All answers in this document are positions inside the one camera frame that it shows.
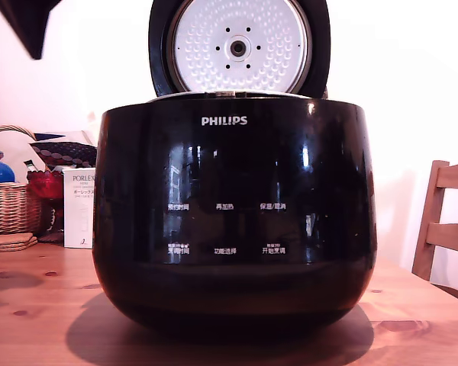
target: white inner lid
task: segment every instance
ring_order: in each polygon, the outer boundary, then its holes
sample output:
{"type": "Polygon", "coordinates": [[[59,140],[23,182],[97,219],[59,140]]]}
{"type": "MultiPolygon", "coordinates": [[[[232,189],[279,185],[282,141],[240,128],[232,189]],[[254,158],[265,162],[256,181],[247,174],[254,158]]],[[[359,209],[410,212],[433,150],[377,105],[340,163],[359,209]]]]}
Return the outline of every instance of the white inner lid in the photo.
{"type": "Polygon", "coordinates": [[[294,0],[187,0],[171,55],[185,92],[293,92],[307,76],[311,33],[294,0]]]}

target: black rice cooker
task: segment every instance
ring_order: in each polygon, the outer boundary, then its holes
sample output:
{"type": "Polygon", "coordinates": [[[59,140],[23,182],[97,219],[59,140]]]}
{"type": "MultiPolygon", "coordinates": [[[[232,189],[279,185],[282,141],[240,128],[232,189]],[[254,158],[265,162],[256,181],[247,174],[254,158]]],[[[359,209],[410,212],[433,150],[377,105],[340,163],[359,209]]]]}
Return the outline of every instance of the black rice cooker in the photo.
{"type": "Polygon", "coordinates": [[[376,260],[363,110],[328,100],[324,0],[159,0],[158,98],[103,116],[93,258],[159,331],[294,332],[358,303],[376,260]]]}

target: table surface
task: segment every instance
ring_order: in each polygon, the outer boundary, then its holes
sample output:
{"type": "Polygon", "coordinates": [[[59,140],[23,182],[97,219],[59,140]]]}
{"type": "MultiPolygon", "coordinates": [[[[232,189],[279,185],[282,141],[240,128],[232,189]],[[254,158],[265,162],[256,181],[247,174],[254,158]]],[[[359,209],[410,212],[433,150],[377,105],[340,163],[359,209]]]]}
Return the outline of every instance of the table surface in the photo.
{"type": "Polygon", "coordinates": [[[458,300],[380,259],[360,304],[309,339],[203,345],[156,335],[103,294],[88,249],[0,253],[0,365],[458,366],[458,300]]]}

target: white box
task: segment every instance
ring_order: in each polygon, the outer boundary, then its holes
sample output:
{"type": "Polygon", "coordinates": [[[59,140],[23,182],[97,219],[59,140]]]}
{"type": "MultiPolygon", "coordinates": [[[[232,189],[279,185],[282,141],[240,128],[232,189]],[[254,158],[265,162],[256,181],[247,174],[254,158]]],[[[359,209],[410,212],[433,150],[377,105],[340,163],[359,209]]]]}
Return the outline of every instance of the white box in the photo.
{"type": "Polygon", "coordinates": [[[95,168],[64,169],[64,246],[93,247],[95,168]]]}

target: red bowl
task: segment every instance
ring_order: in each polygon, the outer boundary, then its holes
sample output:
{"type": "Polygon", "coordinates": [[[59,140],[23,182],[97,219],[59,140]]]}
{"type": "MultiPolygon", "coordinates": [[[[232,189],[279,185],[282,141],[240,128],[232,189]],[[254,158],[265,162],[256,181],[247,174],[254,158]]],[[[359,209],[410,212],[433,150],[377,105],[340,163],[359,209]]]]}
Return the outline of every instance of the red bowl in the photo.
{"type": "Polygon", "coordinates": [[[32,191],[40,198],[62,200],[64,180],[62,172],[28,172],[27,179],[32,191]]]}

